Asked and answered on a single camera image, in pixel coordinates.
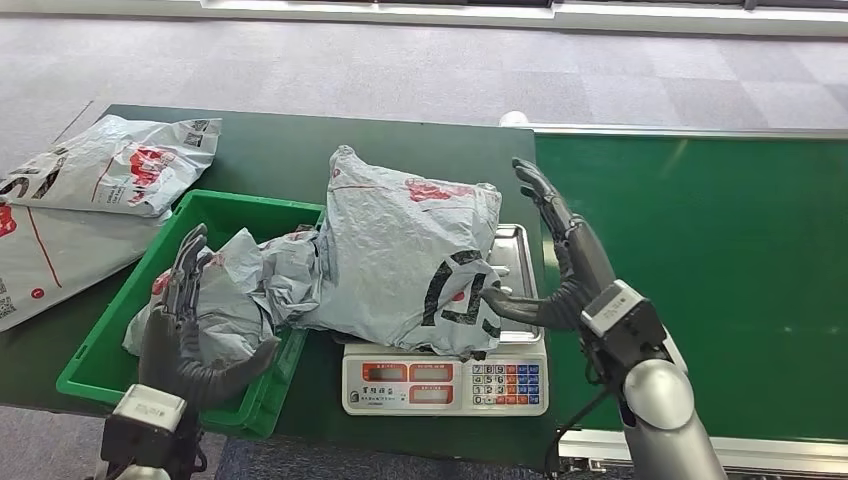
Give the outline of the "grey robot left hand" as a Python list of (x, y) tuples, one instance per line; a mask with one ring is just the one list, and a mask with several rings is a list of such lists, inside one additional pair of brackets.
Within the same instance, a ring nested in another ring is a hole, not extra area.
[(211, 255), (207, 227), (189, 231), (177, 251), (162, 298), (146, 322), (139, 359), (139, 382), (185, 400), (196, 409), (215, 408), (236, 397), (272, 365), (280, 339), (263, 341), (251, 357), (224, 368), (203, 364), (199, 348), (197, 305), (200, 279)]

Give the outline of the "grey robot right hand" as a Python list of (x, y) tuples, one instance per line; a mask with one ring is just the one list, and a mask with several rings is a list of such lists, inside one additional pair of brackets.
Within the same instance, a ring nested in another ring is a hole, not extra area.
[(510, 296), (495, 287), (483, 289), (482, 298), (503, 318), (547, 329), (575, 330), (584, 308), (614, 282), (614, 270), (592, 227), (569, 208), (536, 164), (515, 157), (512, 167), (524, 182), (522, 194), (536, 205), (551, 234), (559, 286), (543, 299)]

